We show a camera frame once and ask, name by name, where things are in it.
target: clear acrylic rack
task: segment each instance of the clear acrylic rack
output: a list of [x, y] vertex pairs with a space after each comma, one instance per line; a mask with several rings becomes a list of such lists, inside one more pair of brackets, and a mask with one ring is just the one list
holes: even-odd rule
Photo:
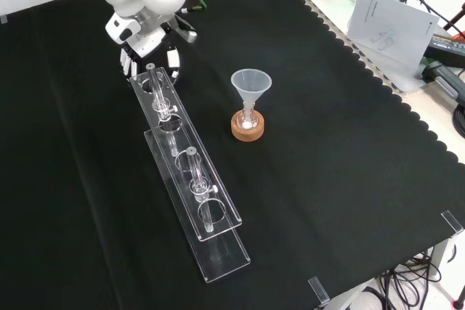
[[145, 138], [206, 282], [250, 263], [242, 219], [163, 68], [131, 78], [150, 130]]

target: acrylic hole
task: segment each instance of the acrylic hole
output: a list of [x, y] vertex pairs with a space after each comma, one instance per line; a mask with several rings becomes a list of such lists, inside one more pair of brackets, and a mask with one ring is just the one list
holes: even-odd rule
[[163, 132], [175, 132], [182, 126], [182, 119], [177, 114], [171, 114], [171, 118], [168, 121], [159, 121], [158, 126]]
[[[197, 153], [196, 156], [198, 157], [198, 160], [200, 162], [200, 154]], [[176, 156], [176, 159], [174, 160], [174, 165], [176, 165], [177, 169], [182, 172], [190, 172], [189, 160], [187, 159], [187, 154], [185, 150], [180, 152], [178, 156]]]
[[[160, 83], [160, 87], [163, 88], [163, 74], [160, 72], [157, 72], [157, 78], [158, 78], [158, 82]], [[147, 92], [148, 94], [153, 93], [152, 83], [150, 82], [149, 78], [142, 81], [142, 83], [140, 83], [140, 87], [144, 92]]]
[[221, 221], [226, 215], [225, 204], [218, 199], [208, 199], [203, 201], [200, 206], [198, 206], [198, 218], [202, 220], [203, 223], [208, 223], [206, 217], [203, 217], [206, 210], [210, 213], [211, 223], [215, 224]]

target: metal clip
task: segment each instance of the metal clip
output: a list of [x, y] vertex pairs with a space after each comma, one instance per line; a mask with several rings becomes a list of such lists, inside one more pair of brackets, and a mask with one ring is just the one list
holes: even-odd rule
[[452, 215], [449, 210], [442, 212], [441, 216], [445, 219], [446, 222], [450, 225], [454, 232], [456, 232], [453, 236], [456, 236], [463, 232], [464, 228], [462, 225], [457, 221], [456, 217]]

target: black cable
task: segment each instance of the black cable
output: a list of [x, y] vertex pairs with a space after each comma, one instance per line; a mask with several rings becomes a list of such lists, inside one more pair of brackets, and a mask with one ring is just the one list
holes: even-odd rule
[[465, 34], [462, 33], [460, 31], [460, 29], [457, 28], [456, 25], [454, 25], [451, 21], [449, 21], [447, 18], [445, 18], [444, 16], [442, 16], [439, 12], [437, 12], [436, 10], [434, 10], [432, 7], [430, 7], [426, 2], [425, 0], [419, 0], [428, 10], [431, 10], [433, 11], [437, 16], [441, 17], [446, 23], [448, 23], [452, 28], [454, 28], [455, 30], [457, 30], [457, 32], [460, 33], [461, 36], [463, 36], [465, 38]]
[[465, 138], [465, 107], [458, 105], [452, 114], [452, 124], [458, 134]]
[[[369, 292], [374, 294], [381, 302], [383, 310], [397, 310], [394, 304], [392, 303], [391, 299], [389, 299], [389, 285], [392, 280], [393, 288], [395, 289], [397, 296], [399, 297], [400, 301], [402, 301], [402, 303], [407, 307], [407, 309], [414, 308], [419, 305], [419, 309], [422, 310], [426, 301], [426, 297], [428, 296], [429, 283], [439, 282], [442, 279], [442, 275], [439, 269], [432, 263], [432, 257], [428, 255], [427, 252], [421, 253], [421, 257], [413, 257], [409, 259], [407, 262], [401, 264], [401, 266], [408, 268], [408, 270], [397, 271], [396, 269], [390, 269], [378, 276], [379, 282], [381, 283], [381, 289], [384, 294], [381, 294], [372, 287], [365, 288], [363, 292]], [[439, 274], [439, 278], [437, 280], [432, 280], [429, 277], [431, 268], [434, 268]], [[416, 275], [416, 277], [410, 279], [407, 277], [408, 274], [414, 274]], [[413, 283], [414, 281], [419, 279], [424, 279], [426, 282], [425, 293], [423, 297], [420, 296], [419, 289]], [[408, 288], [408, 291], [411, 292], [415, 297], [414, 301], [408, 300], [406, 289], [404, 288], [404, 284], [406, 282], [410, 286]]]
[[450, 259], [448, 260], [448, 263], [450, 263], [451, 261], [453, 261], [457, 256], [457, 245], [454, 245], [453, 246], [453, 252], [452, 252], [452, 257], [450, 257]]

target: scalloped edge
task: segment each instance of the scalloped edge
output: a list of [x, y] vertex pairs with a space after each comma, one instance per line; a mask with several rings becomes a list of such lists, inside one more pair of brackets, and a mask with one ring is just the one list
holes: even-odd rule
[[312, 15], [316, 16], [318, 19], [321, 20], [321, 23], [323, 26], [327, 29], [331, 35], [333, 35], [334, 39], [336, 39], [336, 42], [340, 45], [342, 45], [344, 48], [347, 48], [347, 51], [350, 51], [350, 53], [354, 56], [357, 57], [358, 62], [363, 63], [363, 69], [367, 70], [374, 78], [377, 78], [381, 82], [381, 87], [387, 88], [386, 90], [390, 90], [390, 93], [395, 96], [395, 99], [401, 104], [401, 107], [406, 109], [406, 111], [415, 119], [416, 121], [419, 121], [420, 124], [422, 125], [422, 128], [424, 128], [424, 125], [426, 125], [426, 133], [429, 134], [430, 137], [432, 137], [437, 143], [438, 146], [443, 148], [448, 154], [448, 157], [455, 163], [459, 164], [460, 167], [462, 168], [462, 171], [465, 170], [465, 163], [461, 163], [458, 161], [457, 154], [454, 152], [448, 150], [448, 146], [446, 143], [444, 143], [438, 136], [436, 132], [431, 130], [429, 127], [429, 124], [421, 118], [421, 116], [417, 112], [412, 111], [411, 105], [409, 105], [407, 102], [403, 101], [403, 96], [406, 96], [407, 93], [403, 93], [400, 91], [383, 73], [382, 71], [376, 67], [376, 65], [371, 62], [365, 54], [363, 54], [357, 46], [350, 41], [345, 34], [343, 34], [339, 28], [325, 15], [323, 12], [315, 5], [315, 3], [311, 0], [300, 0], [305, 7], [308, 7], [308, 9], [311, 11]]

